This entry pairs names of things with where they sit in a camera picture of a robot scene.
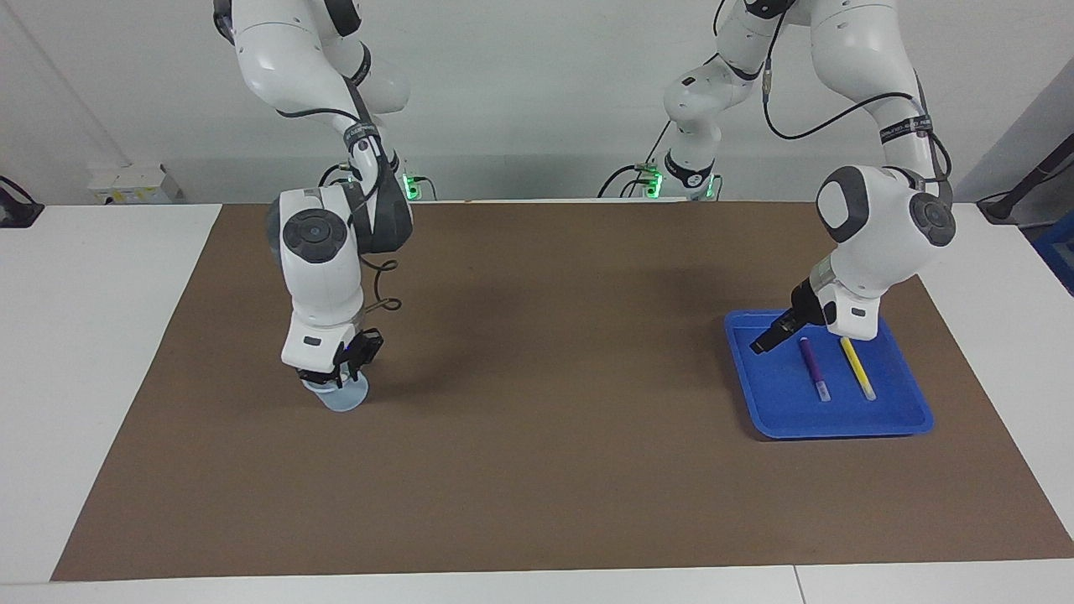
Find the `wall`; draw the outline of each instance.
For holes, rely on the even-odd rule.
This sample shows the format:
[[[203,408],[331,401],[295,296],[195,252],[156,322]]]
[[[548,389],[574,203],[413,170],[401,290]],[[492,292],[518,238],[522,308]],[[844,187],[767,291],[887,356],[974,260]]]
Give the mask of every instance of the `wall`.
[[[714,51],[716,3],[366,0],[362,13],[364,40],[413,83],[390,132],[444,197],[590,197],[613,169],[643,159],[666,119],[663,87]],[[266,201],[339,159],[331,131],[281,119],[246,90],[208,0],[3,4],[121,154],[163,162],[191,201]],[[959,179],[1074,55],[1074,9],[900,5]],[[0,38],[0,167],[47,201],[88,202],[83,167],[111,158],[99,142],[71,142],[77,112],[48,107],[55,95],[11,44]],[[777,49],[772,111],[787,130],[846,105],[816,80],[808,47],[809,32],[789,28]],[[725,198],[808,199],[834,168],[881,159],[865,113],[785,143],[768,133],[759,104],[755,95],[723,118]]]
[[[1074,132],[1074,59],[966,177],[959,201],[975,201],[1011,190],[1071,132]],[[1019,224],[1035,224],[1057,220],[1071,211],[1074,211],[1074,169],[1030,192],[1012,217]]]

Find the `blue box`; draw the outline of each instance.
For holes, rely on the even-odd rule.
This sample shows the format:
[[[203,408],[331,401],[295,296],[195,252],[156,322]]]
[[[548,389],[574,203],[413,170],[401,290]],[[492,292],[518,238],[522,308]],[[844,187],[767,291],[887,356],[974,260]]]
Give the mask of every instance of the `blue box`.
[[[1051,272],[1074,294],[1074,212],[1033,243]]]

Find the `green light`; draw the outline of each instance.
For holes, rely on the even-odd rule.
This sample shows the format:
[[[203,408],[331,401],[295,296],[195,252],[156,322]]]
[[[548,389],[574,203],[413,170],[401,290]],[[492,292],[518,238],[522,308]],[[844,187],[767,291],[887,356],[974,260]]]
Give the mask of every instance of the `green light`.
[[[649,185],[645,186],[645,197],[649,199],[659,199],[661,188],[664,186],[664,174],[656,172],[653,178],[649,181]]]
[[[421,199],[421,185],[418,181],[409,175],[403,174],[403,189],[406,191],[407,201],[418,201]]]

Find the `yellow marker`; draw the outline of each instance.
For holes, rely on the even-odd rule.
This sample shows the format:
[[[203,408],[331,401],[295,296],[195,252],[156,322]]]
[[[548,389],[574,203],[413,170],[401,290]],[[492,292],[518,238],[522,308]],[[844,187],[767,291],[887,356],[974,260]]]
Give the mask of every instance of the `yellow marker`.
[[[876,400],[876,392],[872,389],[872,384],[869,383],[869,376],[866,375],[866,368],[861,366],[861,359],[858,358],[857,351],[854,349],[854,344],[851,342],[850,337],[843,337],[839,341],[843,346],[843,353],[846,354],[846,360],[851,361],[851,369],[854,370],[854,376],[858,378],[858,384],[861,385],[861,390],[866,393],[866,399],[870,401]]]

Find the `purple marker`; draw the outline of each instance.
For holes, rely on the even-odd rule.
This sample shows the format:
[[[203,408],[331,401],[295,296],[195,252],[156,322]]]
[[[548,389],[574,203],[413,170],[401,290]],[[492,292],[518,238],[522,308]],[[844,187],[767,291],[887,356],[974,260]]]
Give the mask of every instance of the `purple marker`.
[[[816,393],[821,394],[821,402],[831,402],[831,394],[828,392],[828,385],[824,382],[824,374],[821,373],[821,365],[817,364],[816,355],[813,354],[813,345],[809,343],[808,337],[802,337],[798,341],[798,348],[801,349],[802,359],[806,361],[806,366],[809,368],[809,375],[813,378],[813,384],[816,385]]]

